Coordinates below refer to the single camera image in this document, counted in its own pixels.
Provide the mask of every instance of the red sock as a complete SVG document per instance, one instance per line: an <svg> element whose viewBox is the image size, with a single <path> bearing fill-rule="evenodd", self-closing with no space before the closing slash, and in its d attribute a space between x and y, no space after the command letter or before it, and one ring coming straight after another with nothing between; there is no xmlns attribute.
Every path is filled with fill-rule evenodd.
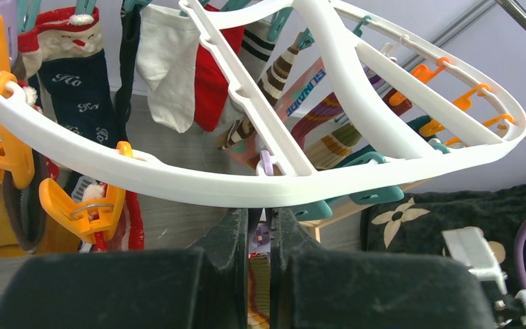
<svg viewBox="0 0 526 329"><path fill-rule="evenodd" d="M206 10L218 12L207 5ZM235 53L239 52L245 27L223 29L221 33ZM195 122L207 132L212 132L221 118L225 102L229 97L229 82L207 49L199 45L195 71Z"/></svg>

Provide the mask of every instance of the brown striped sock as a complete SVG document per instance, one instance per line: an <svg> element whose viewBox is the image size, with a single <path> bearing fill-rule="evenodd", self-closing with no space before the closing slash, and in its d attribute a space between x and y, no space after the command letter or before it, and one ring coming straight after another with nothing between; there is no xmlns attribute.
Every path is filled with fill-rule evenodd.
<svg viewBox="0 0 526 329"><path fill-rule="evenodd" d="M271 107L275 106L285 88L287 77L293 67L293 62L299 53L299 48L297 46L298 41L299 36L295 39L294 44L287 48L287 50L273 62L267 71L263 73L263 76L257 83L257 86ZM235 121L229 129L218 135L215 140L215 145L219 149L227 149L239 141L246 139L254 132L255 127L253 127L251 120L249 120L248 117L245 117L243 120Z"/></svg>

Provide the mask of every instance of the wall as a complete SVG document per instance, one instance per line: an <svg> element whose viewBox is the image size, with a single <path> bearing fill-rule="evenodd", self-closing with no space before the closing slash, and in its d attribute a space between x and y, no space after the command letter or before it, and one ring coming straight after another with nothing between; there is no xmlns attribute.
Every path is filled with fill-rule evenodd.
<svg viewBox="0 0 526 329"><path fill-rule="evenodd" d="M526 8L526 0L520 0L520 3ZM445 49L502 85L526 111L526 32L499 6L450 42ZM467 90L463 83L449 74L439 75L429 85L447 99L455 99ZM468 113L480 121L496 114L480 98L473 98L473 107ZM405 120L422 112L410 111L407 114L409 116ZM434 178L415 191L497 190L524 183L526 139L497 162Z"/></svg>

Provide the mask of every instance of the round sock hanger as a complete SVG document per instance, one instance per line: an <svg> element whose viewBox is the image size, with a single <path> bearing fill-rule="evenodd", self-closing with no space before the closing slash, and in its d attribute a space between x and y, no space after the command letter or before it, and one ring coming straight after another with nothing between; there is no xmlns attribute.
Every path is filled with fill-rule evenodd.
<svg viewBox="0 0 526 329"><path fill-rule="evenodd" d="M444 175L494 162L507 155L526 135L525 112L495 81L413 33L349 3L266 0L233 12L206 12L198 0L181 0L179 4L199 28L201 44L212 53L229 80L230 96L245 109L283 176L193 171L169 166L136 150L133 158L120 156L117 150L78 136L35 112L25 104L24 92L14 82L6 84L6 89L13 93L11 97L5 99L0 95L0 123L44 156L108 184L176 202L235 208L307 204ZM293 7L308 24L334 92L351 122L376 151L392 160L316 171L219 31L258 21L287 7ZM490 90L484 90L483 97L498 114L514 119L504 121L506 133L503 136L494 133L405 72L347 30L339 14L357 21L370 16L364 27L391 37L432 62L447 58L444 70L471 88L488 85ZM389 111L372 90L358 56L467 147L442 154L426 143Z"/></svg>

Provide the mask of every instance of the christmas sock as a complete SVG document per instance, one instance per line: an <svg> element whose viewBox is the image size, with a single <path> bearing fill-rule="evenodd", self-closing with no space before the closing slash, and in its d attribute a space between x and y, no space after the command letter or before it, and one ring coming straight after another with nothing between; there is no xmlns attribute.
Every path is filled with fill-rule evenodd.
<svg viewBox="0 0 526 329"><path fill-rule="evenodd" d="M120 141L128 141L126 123L130 118L132 105L132 86L134 85L134 68L136 53L140 42L140 6L134 6L131 12L126 12L122 3L122 41L120 44L120 79L122 85L114 96L114 109L118 121L118 136Z"/></svg>
<svg viewBox="0 0 526 329"><path fill-rule="evenodd" d="M218 9L211 5L206 5L205 9L218 12ZM238 53L241 47L243 31L243 26L221 30L235 53ZM200 46L195 72L195 122L205 131L212 132L216 128L229 97L228 89L229 82L211 53Z"/></svg>
<svg viewBox="0 0 526 329"><path fill-rule="evenodd" d="M107 184L94 183L84 191L81 202L99 199L105 196ZM91 215L91 219L99 219L97 214ZM102 232L95 233L96 244L88 248L87 243L82 241L80 252L108 252L118 250L142 250L144 249L144 226L140 215L140 204L136 193L126 191L124 207L114 236L106 241Z"/></svg>
<svg viewBox="0 0 526 329"><path fill-rule="evenodd" d="M99 10L74 15L75 7L40 14L35 28L18 37L30 76L38 71L40 96L51 98L57 122L68 130L107 147L118 142L118 125L110 98ZM90 180L72 172L64 189L83 192Z"/></svg>
<svg viewBox="0 0 526 329"><path fill-rule="evenodd" d="M245 35L239 49L239 60L249 73L258 81L275 48L275 41L267 40L271 24L265 20L245 25ZM245 110L231 97L227 98L218 125L236 121L245 117Z"/></svg>
<svg viewBox="0 0 526 329"><path fill-rule="evenodd" d="M289 72L291 71L293 62L299 53L299 47L297 46L298 41L299 36L295 39L293 45L287 48L287 50L273 62L257 83L257 86L271 107L275 107L277 100L285 88ZM251 120L248 117L245 117L241 121L235 121L228 130L219 135L215 141L215 145L219 149L227 149L233 144L248 138L254 132L255 127L251 123Z"/></svg>

